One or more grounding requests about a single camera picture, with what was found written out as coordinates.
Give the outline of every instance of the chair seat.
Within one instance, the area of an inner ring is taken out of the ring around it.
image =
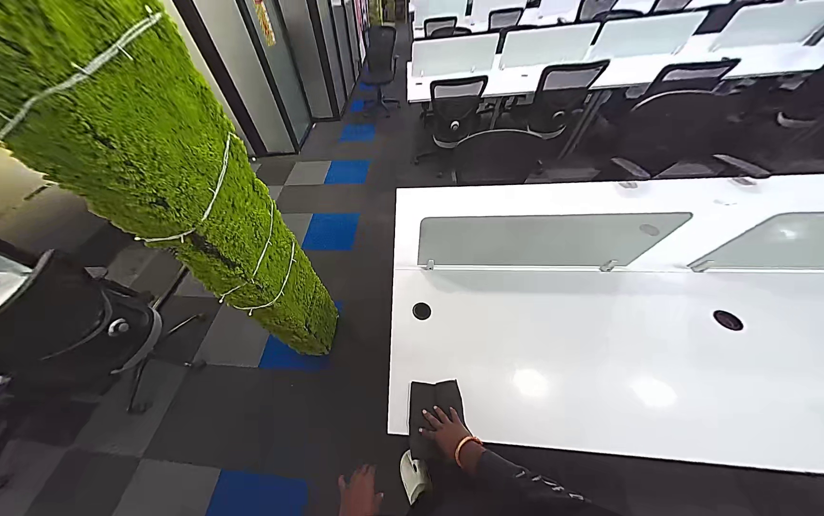
[[[365,68],[361,71],[360,82],[365,85],[386,85],[393,81],[395,75],[395,70],[381,70],[372,73]]]

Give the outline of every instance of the person's right hand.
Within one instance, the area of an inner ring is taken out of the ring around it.
[[[440,451],[443,452],[451,462],[455,462],[456,459],[454,455],[456,454],[460,441],[472,435],[469,429],[467,429],[466,425],[460,420],[460,416],[453,407],[450,407],[450,417],[447,417],[440,407],[434,407],[436,417],[431,415],[427,410],[422,410],[422,412],[425,414],[425,419],[431,423],[434,429],[419,428],[418,431],[428,439],[436,441]]]

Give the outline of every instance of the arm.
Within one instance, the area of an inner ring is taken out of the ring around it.
[[[457,412],[450,408],[448,417],[440,408],[435,414],[425,412],[425,419],[434,430],[418,429],[424,436],[434,439],[450,460],[456,460],[460,442],[472,436],[462,424]],[[460,447],[458,464],[464,471],[483,481],[490,488],[510,493],[524,500],[530,508],[541,513],[575,514],[589,509],[589,502],[578,493],[560,486],[555,480],[536,474],[529,469],[503,459],[494,451],[486,450],[481,443],[466,441]]]

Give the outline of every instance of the poster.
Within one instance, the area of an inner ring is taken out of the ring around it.
[[[262,28],[262,36],[265,37],[265,46],[270,47],[275,44],[275,31],[271,28],[271,20],[268,19],[264,0],[253,0],[252,5],[256,8],[256,18],[258,25]]]
[[[364,63],[364,57],[367,55],[367,49],[364,45],[364,29],[367,29],[367,0],[353,0],[355,11],[355,22],[358,24],[358,38],[360,47],[360,62]]]

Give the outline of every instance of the yellow sign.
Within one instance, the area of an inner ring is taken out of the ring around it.
[[[270,47],[275,44],[275,31],[271,28],[271,20],[268,19],[268,11],[265,9],[263,0],[253,0],[253,6],[256,7],[256,17],[258,24],[262,28],[262,34],[265,36],[265,44]]]

